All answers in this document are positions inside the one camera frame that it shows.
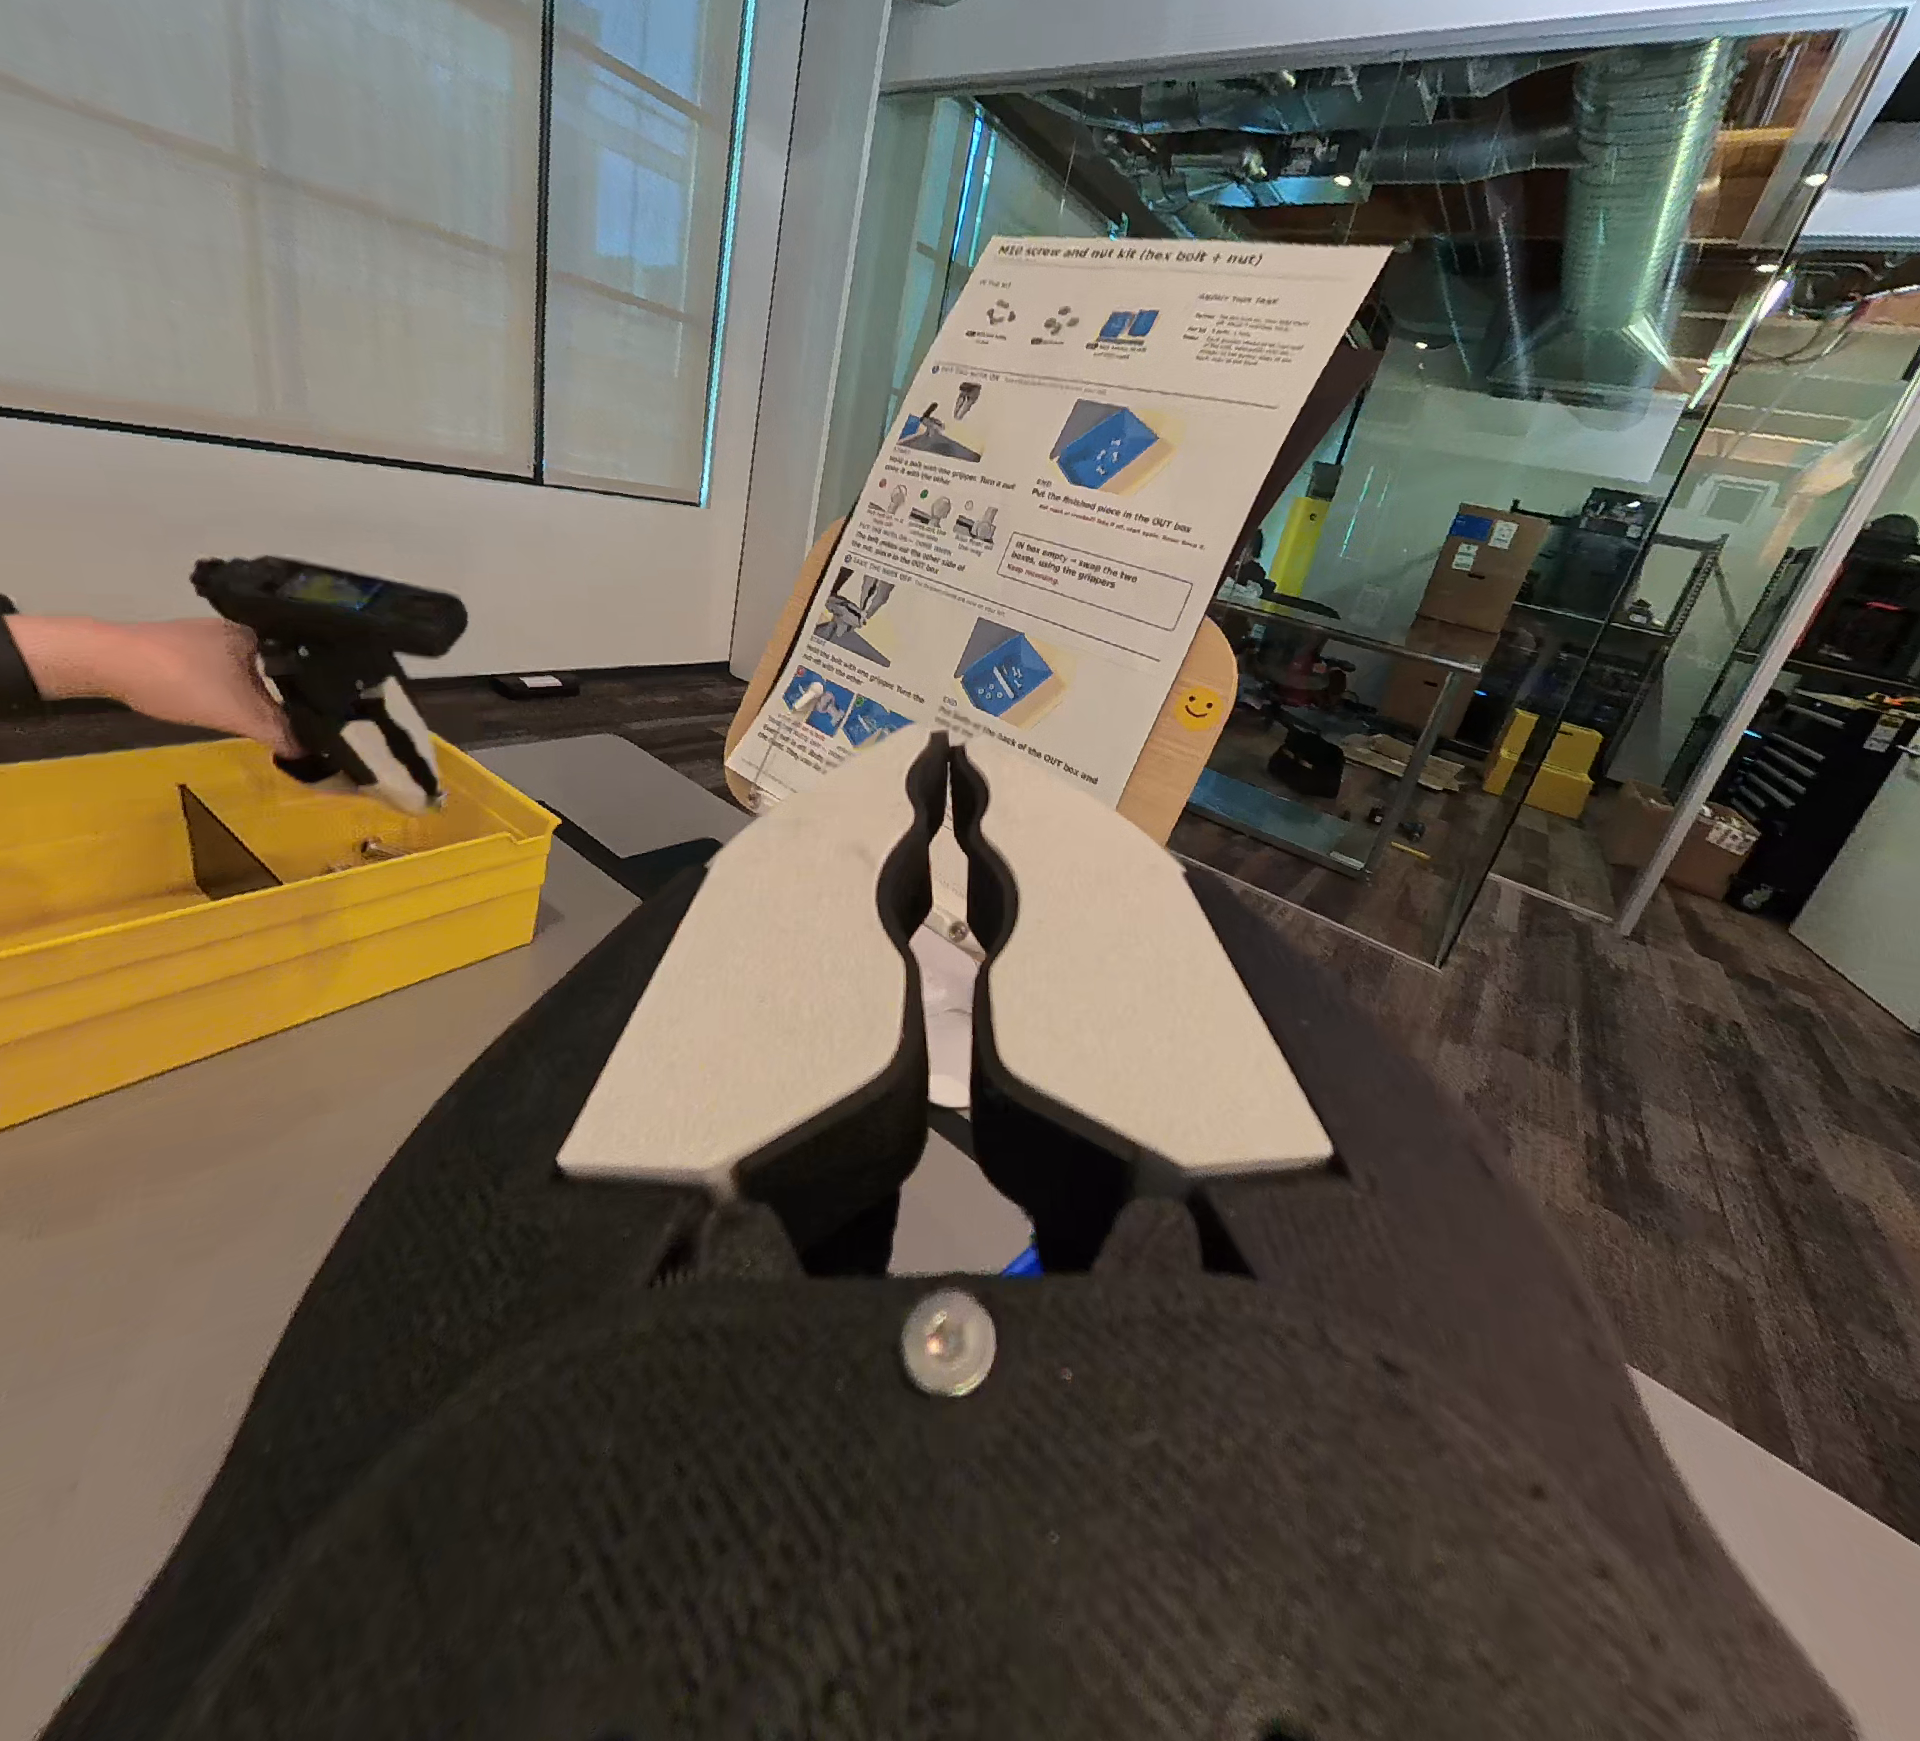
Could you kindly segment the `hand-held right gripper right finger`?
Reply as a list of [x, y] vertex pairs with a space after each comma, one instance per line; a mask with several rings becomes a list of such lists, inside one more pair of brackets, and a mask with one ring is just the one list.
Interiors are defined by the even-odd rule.
[[992, 743], [948, 749], [965, 865], [968, 1123], [1037, 1269], [1090, 1269], [1139, 1199], [1203, 1222], [1224, 1180], [1333, 1172], [1329, 1130], [1186, 869]]

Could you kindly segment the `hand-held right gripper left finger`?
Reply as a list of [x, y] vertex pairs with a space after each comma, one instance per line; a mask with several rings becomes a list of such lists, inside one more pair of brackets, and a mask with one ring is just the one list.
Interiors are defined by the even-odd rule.
[[900, 729], [712, 857], [558, 1149], [566, 1177], [763, 1204], [797, 1249], [896, 1199], [929, 1136], [911, 938], [948, 753]]

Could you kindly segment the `yellow plastic bin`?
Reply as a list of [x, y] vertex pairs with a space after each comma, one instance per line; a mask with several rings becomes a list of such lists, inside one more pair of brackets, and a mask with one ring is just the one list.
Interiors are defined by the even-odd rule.
[[[287, 778], [240, 738], [3, 766], [3, 1126], [527, 944], [558, 818], [436, 739], [442, 806]], [[280, 887], [207, 901], [177, 783]], [[378, 836], [406, 857], [353, 847]]]

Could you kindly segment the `person's left forearm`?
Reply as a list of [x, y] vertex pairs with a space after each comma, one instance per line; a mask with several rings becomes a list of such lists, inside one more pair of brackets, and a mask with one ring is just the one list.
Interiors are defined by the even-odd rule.
[[147, 624], [31, 619], [3, 603], [3, 714], [48, 702], [131, 702], [151, 673], [157, 636]]

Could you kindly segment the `person's left hand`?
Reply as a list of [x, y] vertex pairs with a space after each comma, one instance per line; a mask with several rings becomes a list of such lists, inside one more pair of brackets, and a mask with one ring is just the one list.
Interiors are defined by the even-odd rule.
[[248, 738], [275, 759], [303, 755], [283, 708], [262, 681], [256, 641], [240, 624], [134, 624], [122, 701], [147, 718]]

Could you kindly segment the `black bin divider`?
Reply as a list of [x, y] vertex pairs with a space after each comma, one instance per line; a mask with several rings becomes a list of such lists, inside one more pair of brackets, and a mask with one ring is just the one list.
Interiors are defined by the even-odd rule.
[[185, 783], [177, 783], [177, 806], [187, 840], [191, 880], [207, 901], [280, 887], [270, 865]]

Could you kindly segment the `instruction sheet on stand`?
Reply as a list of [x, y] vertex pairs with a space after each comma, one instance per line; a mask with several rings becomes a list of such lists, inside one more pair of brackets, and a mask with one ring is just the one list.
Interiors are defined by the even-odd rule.
[[[737, 806], [757, 810], [757, 783], [750, 783], [742, 771], [732, 770], [736, 749], [745, 739], [749, 729], [753, 726], [753, 718], [763, 701], [774, 689], [774, 680], [779, 668], [786, 666], [787, 653], [797, 646], [802, 628], [807, 619], [811, 615], [814, 596], [821, 591], [821, 584], [827, 572], [831, 558], [835, 552], [838, 535], [843, 531], [847, 520], [833, 520], [811, 543], [807, 552], [807, 559], [798, 570], [798, 577], [794, 584], [794, 591], [787, 593], [779, 620], [771, 628], [769, 641], [763, 644], [753, 677], [745, 685], [745, 692], [737, 702], [737, 710], [726, 726], [725, 734], [725, 783], [732, 794]], [[1194, 791], [1203, 770], [1211, 761], [1211, 753], [1224, 733], [1224, 725], [1232, 714], [1232, 701], [1227, 698], [1228, 681], [1235, 677], [1235, 654], [1232, 644], [1227, 641], [1224, 632], [1214, 619], [1204, 619], [1191, 636], [1191, 644], [1186, 646], [1186, 654], [1182, 661], [1179, 673], [1174, 677], [1168, 696], [1188, 681], [1204, 681], [1216, 689], [1220, 689], [1224, 701], [1228, 702], [1228, 710], [1224, 714], [1220, 725], [1216, 729], [1191, 733], [1171, 725], [1166, 718], [1168, 714], [1168, 696], [1155, 715], [1155, 726], [1146, 734], [1146, 743], [1137, 759], [1137, 766], [1131, 778], [1125, 781], [1125, 787], [1118, 800], [1118, 814], [1131, 820], [1137, 827], [1142, 827], [1146, 836], [1168, 844], [1175, 820], [1186, 810], [1186, 798]]]

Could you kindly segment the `yellow plastic crate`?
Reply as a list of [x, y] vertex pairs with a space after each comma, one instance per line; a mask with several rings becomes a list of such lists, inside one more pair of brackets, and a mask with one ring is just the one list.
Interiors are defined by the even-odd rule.
[[[1504, 794], [1504, 785], [1512, 778], [1512, 770], [1520, 765], [1538, 722], [1539, 715], [1524, 708], [1507, 715], [1499, 733], [1499, 745], [1494, 749], [1482, 774], [1482, 794]], [[1560, 820], [1579, 820], [1592, 794], [1592, 766], [1600, 743], [1603, 734], [1595, 726], [1579, 722], [1558, 725], [1526, 791], [1526, 806], [1534, 806]]]

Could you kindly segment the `white window blinds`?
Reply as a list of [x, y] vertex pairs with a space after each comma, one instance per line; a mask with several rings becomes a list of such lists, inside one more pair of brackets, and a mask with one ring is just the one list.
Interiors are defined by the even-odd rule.
[[706, 503], [757, 0], [3, 0], [5, 416]]

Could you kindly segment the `yellow safety bollard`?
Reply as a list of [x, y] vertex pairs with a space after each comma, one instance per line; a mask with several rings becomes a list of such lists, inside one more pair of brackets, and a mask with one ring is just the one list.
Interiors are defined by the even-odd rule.
[[1301, 596], [1319, 550], [1319, 535], [1337, 494], [1340, 461], [1315, 461], [1303, 491], [1289, 502], [1280, 542], [1265, 567], [1277, 596]]

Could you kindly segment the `cardboard box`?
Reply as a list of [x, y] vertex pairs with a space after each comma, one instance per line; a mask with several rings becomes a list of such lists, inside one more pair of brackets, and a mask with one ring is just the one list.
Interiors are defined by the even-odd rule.
[[1550, 532], [1546, 514], [1461, 503], [1415, 615], [1473, 633], [1499, 633]]

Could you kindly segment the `printed instruction sheet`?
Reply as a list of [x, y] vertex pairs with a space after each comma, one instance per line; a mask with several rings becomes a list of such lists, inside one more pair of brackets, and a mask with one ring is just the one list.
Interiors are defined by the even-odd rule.
[[1385, 243], [995, 238], [732, 749], [769, 806], [895, 729], [1107, 806]]

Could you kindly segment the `black tool cabinet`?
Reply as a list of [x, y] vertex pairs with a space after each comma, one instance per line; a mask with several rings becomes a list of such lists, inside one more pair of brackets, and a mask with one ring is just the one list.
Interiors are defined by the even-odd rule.
[[1716, 798], [1757, 830], [1723, 900], [1791, 921], [1915, 745], [1915, 726], [1915, 698], [1771, 692], [1716, 783]]

